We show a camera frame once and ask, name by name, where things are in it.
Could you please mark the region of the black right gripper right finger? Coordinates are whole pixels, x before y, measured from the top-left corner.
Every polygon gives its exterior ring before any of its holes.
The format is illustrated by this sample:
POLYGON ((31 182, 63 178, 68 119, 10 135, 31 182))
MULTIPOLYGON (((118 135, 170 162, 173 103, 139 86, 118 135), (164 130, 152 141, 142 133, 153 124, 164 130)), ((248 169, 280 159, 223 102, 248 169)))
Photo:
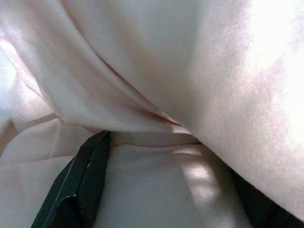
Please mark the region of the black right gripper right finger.
POLYGON ((243 210, 253 228, 302 228, 297 218, 273 199, 273 187, 257 169, 230 169, 232 180, 243 210))

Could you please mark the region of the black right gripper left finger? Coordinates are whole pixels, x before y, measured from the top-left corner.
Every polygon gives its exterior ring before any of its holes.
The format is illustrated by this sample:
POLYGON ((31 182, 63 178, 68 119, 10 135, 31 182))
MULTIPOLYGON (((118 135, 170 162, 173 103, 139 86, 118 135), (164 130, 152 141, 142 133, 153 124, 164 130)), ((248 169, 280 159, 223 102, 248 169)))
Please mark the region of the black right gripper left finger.
POLYGON ((104 189, 111 133, 88 138, 54 180, 33 228, 90 228, 104 189))

